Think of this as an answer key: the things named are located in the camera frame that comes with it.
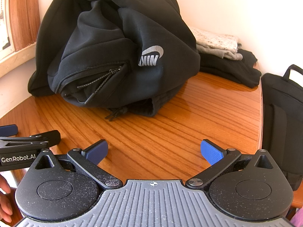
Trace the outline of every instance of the wooden table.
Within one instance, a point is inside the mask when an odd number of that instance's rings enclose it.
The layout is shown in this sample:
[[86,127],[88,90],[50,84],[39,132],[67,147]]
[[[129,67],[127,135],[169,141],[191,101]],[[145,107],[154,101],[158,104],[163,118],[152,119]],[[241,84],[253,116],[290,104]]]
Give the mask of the wooden table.
[[[99,166],[123,182],[186,181],[210,166],[200,153],[206,138],[246,154],[261,147],[261,87],[250,89],[202,72],[153,118],[129,113],[109,122],[104,119],[108,114],[73,106],[59,95],[30,97],[1,118],[0,126],[15,123],[18,136],[59,130],[62,140],[51,148],[56,154],[106,139],[109,153]],[[24,171],[14,173],[20,179]]]

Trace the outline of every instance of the zipper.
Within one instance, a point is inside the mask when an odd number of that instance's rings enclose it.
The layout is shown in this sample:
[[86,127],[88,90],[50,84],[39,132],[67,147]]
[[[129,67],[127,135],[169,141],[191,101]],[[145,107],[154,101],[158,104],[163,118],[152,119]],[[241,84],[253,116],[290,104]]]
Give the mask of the zipper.
[[83,89],[87,86],[90,86],[92,84],[94,84],[95,82],[101,80],[101,79],[104,79],[104,81],[99,85],[99,87],[90,95],[90,97],[84,102],[84,104],[87,104],[94,96],[95,94],[98,93],[98,91],[106,84],[106,82],[112,77],[114,76],[118,71],[120,71],[120,69],[122,68],[122,66],[119,66],[118,68],[116,69],[110,69],[109,72],[97,79],[95,79],[94,81],[91,81],[89,83],[86,83],[86,84],[83,84],[83,85],[80,85],[80,86],[77,86],[77,89]]

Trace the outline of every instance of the gray ribbed panel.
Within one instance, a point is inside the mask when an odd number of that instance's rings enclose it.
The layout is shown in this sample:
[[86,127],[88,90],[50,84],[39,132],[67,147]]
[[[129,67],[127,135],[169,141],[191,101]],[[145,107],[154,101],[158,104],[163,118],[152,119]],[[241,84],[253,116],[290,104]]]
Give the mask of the gray ribbed panel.
[[106,190],[99,202],[75,219],[44,223],[29,218],[18,227],[290,227],[283,218],[265,223],[233,219],[218,211],[199,190],[185,188],[179,180],[128,180]]

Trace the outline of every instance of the blue gripper pad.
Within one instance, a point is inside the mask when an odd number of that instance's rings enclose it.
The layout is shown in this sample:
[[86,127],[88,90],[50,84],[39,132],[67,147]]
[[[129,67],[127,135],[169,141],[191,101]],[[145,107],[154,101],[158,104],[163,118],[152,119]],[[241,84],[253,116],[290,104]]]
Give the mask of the blue gripper pad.
[[81,154],[93,162],[95,165],[99,164],[103,160],[109,151],[109,146],[105,140],[100,140],[84,149]]
[[208,161],[208,163],[210,163],[210,165],[213,165],[220,159],[223,159],[227,152],[213,142],[204,139],[201,142],[201,154]]
[[18,127],[16,125],[0,126],[0,136],[11,136],[18,134]]

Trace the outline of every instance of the human hand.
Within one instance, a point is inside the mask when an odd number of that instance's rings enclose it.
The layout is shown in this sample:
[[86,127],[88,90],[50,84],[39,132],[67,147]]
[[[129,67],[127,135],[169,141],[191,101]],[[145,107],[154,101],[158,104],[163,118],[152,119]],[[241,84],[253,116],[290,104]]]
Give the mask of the human hand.
[[[11,192],[11,188],[7,183],[7,180],[0,175],[0,188],[7,194]],[[10,215],[13,214],[11,203],[5,194],[0,191],[0,220],[4,219],[6,222],[11,222],[12,218]]]

